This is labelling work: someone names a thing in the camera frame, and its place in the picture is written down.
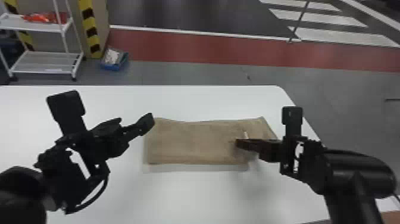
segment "shelving unit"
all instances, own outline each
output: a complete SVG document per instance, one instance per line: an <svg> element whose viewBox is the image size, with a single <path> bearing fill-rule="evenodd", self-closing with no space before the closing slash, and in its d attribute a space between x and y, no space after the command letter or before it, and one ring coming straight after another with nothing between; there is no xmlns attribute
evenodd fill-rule
<svg viewBox="0 0 400 224"><path fill-rule="evenodd" d="M62 37L65 52L37 52L29 51L28 47L23 43L25 52L10 68L0 49L0 58L4 67L8 71L10 80L16 81L17 77L14 73L36 73L36 74L70 74L73 81L76 81L76 71L83 59L82 45L78 36L76 25L74 23L71 8L68 0L65 0L68 9L69 19L66 24L61 23L60 11L56 0L53 0L54 10L57 15L58 24L52 23L35 23L22 19L22 15L4 13L0 16L0 30L14 31L31 31L31 32L48 32L59 33ZM77 43L79 44L80 53L70 53L65 33L73 26Z"/></svg>

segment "white floor marking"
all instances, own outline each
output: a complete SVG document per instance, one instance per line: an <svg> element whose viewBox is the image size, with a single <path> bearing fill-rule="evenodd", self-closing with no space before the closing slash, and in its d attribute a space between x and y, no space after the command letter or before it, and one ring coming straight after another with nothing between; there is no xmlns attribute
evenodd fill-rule
<svg viewBox="0 0 400 224"><path fill-rule="evenodd" d="M367 13L368 15L376 18L377 20L380 20L382 23L385 23L385 24L393 27L394 29L400 31L400 23L399 22L397 22L381 13L378 13L377 11L372 10L372 9L366 7L365 5L363 5L359 2L356 2L354 0L341 0L341 1L353 6L354 8L356 8L360 11L363 11L364 13Z"/></svg>
<svg viewBox="0 0 400 224"><path fill-rule="evenodd" d="M284 19L284 20L298 20L300 13L301 13L301 12L297 12L297 11L273 10L273 9L270 9L270 11L276 17L278 17L280 19ZM324 14L317 14L317 13L305 13L302 21L367 27L367 25L356 20L355 18L340 16L340 15L324 15Z"/></svg>
<svg viewBox="0 0 400 224"><path fill-rule="evenodd" d="M320 30L299 27L296 35L305 41L333 42L333 43L351 43L370 46L391 46L400 47L391 39L377 34L352 33L334 30Z"/></svg>
<svg viewBox="0 0 400 224"><path fill-rule="evenodd" d="M285 5L285 6L293 6L303 8L305 5L305 1L297 1L297 0L260 0L262 3L268 3L273 5ZM315 10L330 10L330 11L338 11L340 9L334 7L331 4L327 3L319 3L319 2L310 2L308 8L312 8Z"/></svg>
<svg viewBox="0 0 400 224"><path fill-rule="evenodd" d="M174 29L160 29L150 27L137 27L137 26L122 26L122 25L110 25L110 28L117 30L134 30L134 31L150 31L150 32L161 32L161 33L181 33L181 34L192 34L192 35L205 35L205 36L226 36L230 38L249 38L249 39L262 39L262 40L274 40L274 41L287 41L289 38L282 38L278 36L256 36L256 35L242 35L232 33L214 33L214 32L202 32L192 30L174 30ZM298 38L293 38L293 42L300 42Z"/></svg>

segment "hazard stripe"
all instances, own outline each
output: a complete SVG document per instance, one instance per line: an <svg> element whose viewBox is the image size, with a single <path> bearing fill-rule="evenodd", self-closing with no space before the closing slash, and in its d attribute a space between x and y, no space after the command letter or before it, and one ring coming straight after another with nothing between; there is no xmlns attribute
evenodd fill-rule
<svg viewBox="0 0 400 224"><path fill-rule="evenodd" d="M92 58L101 58L102 49L96 28L96 19L93 12L92 0L79 0L79 9L82 12L83 28L85 29L87 44Z"/></svg>
<svg viewBox="0 0 400 224"><path fill-rule="evenodd" d="M4 0L5 6L7 7L8 12L11 14L18 14L18 4L17 0ZM20 41L23 42L28 48L29 51L34 51L32 37L25 31L19 31L18 36Z"/></svg>

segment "red stripe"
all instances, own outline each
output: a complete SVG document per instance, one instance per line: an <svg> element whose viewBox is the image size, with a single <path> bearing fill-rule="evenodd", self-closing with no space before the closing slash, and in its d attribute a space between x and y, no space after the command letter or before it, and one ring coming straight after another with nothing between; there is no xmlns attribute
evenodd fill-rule
<svg viewBox="0 0 400 224"><path fill-rule="evenodd" d="M131 60L400 72L400 49L111 29Z"/></svg>

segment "white table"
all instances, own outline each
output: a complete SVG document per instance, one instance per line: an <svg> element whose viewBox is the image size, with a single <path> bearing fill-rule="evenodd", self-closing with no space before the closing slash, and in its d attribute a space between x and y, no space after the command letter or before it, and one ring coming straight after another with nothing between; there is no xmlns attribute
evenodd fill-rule
<svg viewBox="0 0 400 224"><path fill-rule="evenodd" d="M115 117L128 125L147 112L184 121L264 116L281 138L281 109L294 105L277 86L1 86L0 170L32 167L53 146L61 132L45 98L72 89L80 92L88 128ZM318 138L307 122L302 130ZM108 164L110 182L97 202L70 216L49 213L48 223L293 224L329 218L323 197L281 176L278 164L256 161L245 172L150 172L143 165L143 138ZM378 204L381 211L398 209L390 198Z"/></svg>

